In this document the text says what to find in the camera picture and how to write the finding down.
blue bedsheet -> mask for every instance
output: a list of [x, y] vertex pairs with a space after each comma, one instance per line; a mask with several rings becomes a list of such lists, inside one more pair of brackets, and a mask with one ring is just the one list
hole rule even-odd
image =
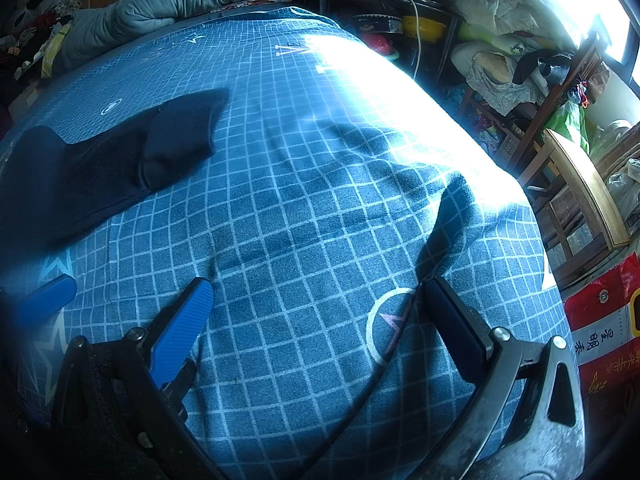
[[407, 75], [328, 19], [247, 14], [94, 64], [0, 152], [36, 124], [77, 142], [222, 87], [208, 164], [5, 279], [78, 282], [24, 349], [19, 389], [47, 420], [70, 339], [121, 338], [204, 276], [215, 306], [185, 405], [213, 460], [234, 480], [291, 478], [315, 458], [306, 478], [405, 478], [472, 391], [412, 301], [419, 278], [444, 275], [518, 338], [570, 338], [522, 190]]

window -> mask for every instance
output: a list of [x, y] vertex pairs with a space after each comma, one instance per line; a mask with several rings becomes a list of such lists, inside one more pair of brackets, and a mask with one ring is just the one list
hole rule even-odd
[[636, 82], [636, 84], [640, 84], [640, 50], [638, 50], [638, 56], [636, 57], [636, 64], [634, 65], [634, 71], [631, 74], [631, 77]]
[[630, 21], [619, 0], [552, 1], [557, 6], [553, 11], [578, 46], [587, 37], [599, 15], [611, 42], [607, 54], [617, 62], [623, 61]]

white cable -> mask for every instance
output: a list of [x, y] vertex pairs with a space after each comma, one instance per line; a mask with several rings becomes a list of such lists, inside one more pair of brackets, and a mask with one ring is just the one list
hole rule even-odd
[[415, 70], [414, 70], [414, 81], [415, 77], [418, 75], [418, 67], [420, 66], [420, 57], [422, 56], [422, 41], [420, 40], [420, 17], [418, 17], [418, 7], [416, 7], [415, 2], [413, 0], [409, 0], [414, 6], [415, 13], [415, 35], [418, 37], [418, 59], [415, 62]]

blue gripper pad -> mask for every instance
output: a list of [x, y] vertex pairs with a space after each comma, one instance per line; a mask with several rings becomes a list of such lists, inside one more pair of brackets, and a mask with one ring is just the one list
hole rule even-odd
[[25, 329], [42, 323], [76, 296], [76, 280], [62, 274], [45, 283], [38, 290], [18, 301], [15, 308], [15, 327]]
[[148, 327], [145, 350], [151, 378], [158, 388], [173, 381], [213, 308], [213, 287], [194, 278], [171, 306]]

green bag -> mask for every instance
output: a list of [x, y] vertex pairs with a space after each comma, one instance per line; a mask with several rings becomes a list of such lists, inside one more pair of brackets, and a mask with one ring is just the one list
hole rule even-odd
[[584, 108], [567, 101], [551, 116], [545, 128], [555, 131], [571, 142], [578, 144], [589, 155], [587, 127], [584, 123]]

